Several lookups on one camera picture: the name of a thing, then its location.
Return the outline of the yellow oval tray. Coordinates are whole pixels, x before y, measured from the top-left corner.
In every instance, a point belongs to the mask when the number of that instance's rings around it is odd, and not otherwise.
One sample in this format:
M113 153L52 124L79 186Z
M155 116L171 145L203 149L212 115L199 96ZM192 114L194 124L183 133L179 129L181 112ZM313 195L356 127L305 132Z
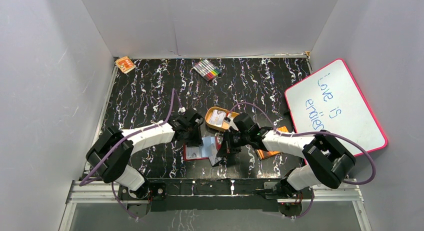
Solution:
M237 130L232 120L238 115L237 112L230 112L224 108L213 106L206 112L205 122L209 128L219 132L225 132L230 127Z

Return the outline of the red leather card holder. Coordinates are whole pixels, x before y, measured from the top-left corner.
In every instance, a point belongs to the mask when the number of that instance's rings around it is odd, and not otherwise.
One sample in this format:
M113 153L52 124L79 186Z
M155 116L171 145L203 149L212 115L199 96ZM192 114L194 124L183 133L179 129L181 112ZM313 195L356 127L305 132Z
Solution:
M183 146L183 159L185 161L208 159L212 166L218 164L222 158L218 157L218 148L221 147L221 140L218 136L205 136L202 138L203 145Z

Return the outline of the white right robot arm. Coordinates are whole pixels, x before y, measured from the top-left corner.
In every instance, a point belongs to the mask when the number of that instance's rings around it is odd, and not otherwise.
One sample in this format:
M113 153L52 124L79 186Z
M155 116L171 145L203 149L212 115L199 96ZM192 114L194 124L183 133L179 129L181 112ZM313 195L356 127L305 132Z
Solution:
M223 133L217 157L228 157L239 153L243 146L251 146L306 161L305 166L290 170L270 188L275 194L295 198L302 189L320 184L337 189L356 164L356 158L326 130L312 136L295 136L272 127L260 127L246 113L237 115L233 122L235 126Z

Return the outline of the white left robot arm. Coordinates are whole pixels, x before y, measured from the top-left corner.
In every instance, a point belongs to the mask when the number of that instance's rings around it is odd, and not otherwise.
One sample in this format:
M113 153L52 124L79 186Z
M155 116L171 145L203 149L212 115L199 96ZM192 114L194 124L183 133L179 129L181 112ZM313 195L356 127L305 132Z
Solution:
M92 172L106 183L118 183L129 189L137 199L149 194L150 182L144 174L129 165L136 152L172 142L187 146L202 145L201 125L204 117L194 109L171 114L158 123L135 129L118 129L111 126L101 134L88 150L86 160Z

